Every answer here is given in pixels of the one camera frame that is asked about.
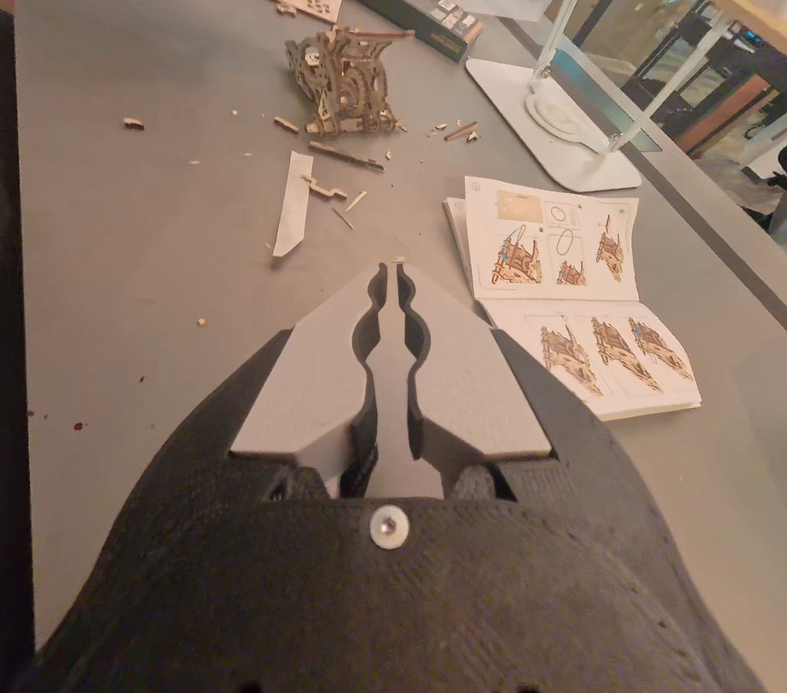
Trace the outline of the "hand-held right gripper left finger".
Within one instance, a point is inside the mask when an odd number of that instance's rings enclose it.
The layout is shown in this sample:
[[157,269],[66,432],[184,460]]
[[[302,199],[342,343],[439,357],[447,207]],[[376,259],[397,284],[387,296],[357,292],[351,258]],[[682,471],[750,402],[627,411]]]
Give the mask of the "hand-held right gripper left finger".
[[331,495],[364,497],[378,461],[368,357],[381,334],[388,268],[355,277],[290,330],[231,453],[317,471]]

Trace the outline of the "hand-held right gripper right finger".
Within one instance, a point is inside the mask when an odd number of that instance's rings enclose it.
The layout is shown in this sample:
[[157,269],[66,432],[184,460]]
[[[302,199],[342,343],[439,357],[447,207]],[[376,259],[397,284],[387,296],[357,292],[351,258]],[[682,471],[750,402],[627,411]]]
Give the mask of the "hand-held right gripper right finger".
[[411,265],[398,264],[408,443],[415,460],[455,485],[468,467],[547,458],[552,445],[493,329]]

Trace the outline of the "wooden mechanical model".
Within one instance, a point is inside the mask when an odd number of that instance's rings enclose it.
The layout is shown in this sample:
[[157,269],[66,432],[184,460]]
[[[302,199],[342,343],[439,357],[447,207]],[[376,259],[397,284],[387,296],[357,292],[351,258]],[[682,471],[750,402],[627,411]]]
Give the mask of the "wooden mechanical model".
[[369,32],[334,27],[300,42],[287,40],[289,67],[300,89],[316,105],[305,132],[324,138],[396,130],[398,118],[387,100],[381,55],[393,43],[415,35],[413,30]]

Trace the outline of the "illustrated instruction booklet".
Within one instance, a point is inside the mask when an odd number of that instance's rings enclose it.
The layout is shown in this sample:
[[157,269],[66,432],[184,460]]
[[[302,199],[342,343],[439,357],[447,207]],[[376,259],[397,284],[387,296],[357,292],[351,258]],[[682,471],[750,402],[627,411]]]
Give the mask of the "illustrated instruction booklet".
[[636,198],[467,176],[443,203],[474,300],[602,421],[701,407],[689,356],[640,303]]

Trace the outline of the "white paper strip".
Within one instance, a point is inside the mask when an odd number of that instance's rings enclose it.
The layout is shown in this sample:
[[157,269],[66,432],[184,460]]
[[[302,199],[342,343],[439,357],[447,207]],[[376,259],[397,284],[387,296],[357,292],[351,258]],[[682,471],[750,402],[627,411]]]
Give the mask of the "white paper strip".
[[297,151],[291,152],[273,258],[284,258],[303,241],[311,194],[312,165],[312,157]]

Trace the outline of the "zigzag wooden piece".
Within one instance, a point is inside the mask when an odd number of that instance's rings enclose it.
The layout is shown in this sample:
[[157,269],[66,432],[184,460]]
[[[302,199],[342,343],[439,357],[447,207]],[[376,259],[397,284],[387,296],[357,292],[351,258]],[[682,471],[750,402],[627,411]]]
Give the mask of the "zigzag wooden piece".
[[308,174],[301,174],[300,178],[307,183],[310,192],[317,194],[322,198],[338,199],[338,200],[347,200],[348,198],[348,194],[338,187],[332,187],[331,189],[321,187],[316,177],[314,176]]

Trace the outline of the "white document stand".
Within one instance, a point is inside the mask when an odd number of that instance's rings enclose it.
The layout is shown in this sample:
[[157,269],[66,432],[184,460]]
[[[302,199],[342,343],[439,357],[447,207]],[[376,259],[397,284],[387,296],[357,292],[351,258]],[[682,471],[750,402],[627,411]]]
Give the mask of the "white document stand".
[[633,116],[623,133],[604,133],[550,78],[551,66],[569,17],[578,0],[562,0],[535,68],[510,66],[475,58],[466,69],[487,99],[561,187],[586,194],[637,188],[641,175],[623,152],[669,96],[698,69],[707,53],[740,21],[774,47],[785,49],[785,0],[711,0],[715,14],[698,46],[675,71],[643,111]]

